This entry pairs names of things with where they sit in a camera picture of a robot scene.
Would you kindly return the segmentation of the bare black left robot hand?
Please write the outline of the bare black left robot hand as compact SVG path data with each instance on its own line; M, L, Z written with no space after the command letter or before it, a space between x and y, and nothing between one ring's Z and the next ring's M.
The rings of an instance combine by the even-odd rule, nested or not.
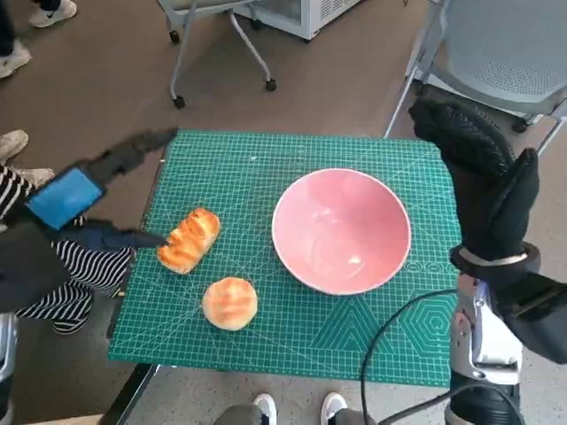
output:
M145 156L166 147L177 136L176 127L131 135L94 158L79 160L37 189L25 209L58 240L77 242L87 249L117 251L121 248L154 248L167 239L139 229L118 229L108 220L80 218L106 194L108 186L121 175L143 164Z

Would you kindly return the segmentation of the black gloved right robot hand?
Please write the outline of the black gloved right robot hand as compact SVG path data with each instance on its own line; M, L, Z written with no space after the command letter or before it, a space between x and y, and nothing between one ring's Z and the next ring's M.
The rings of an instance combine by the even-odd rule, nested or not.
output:
M537 151L515 156L490 120L456 103L419 98L408 112L451 175L463 248L485 261L523 254L540 189Z

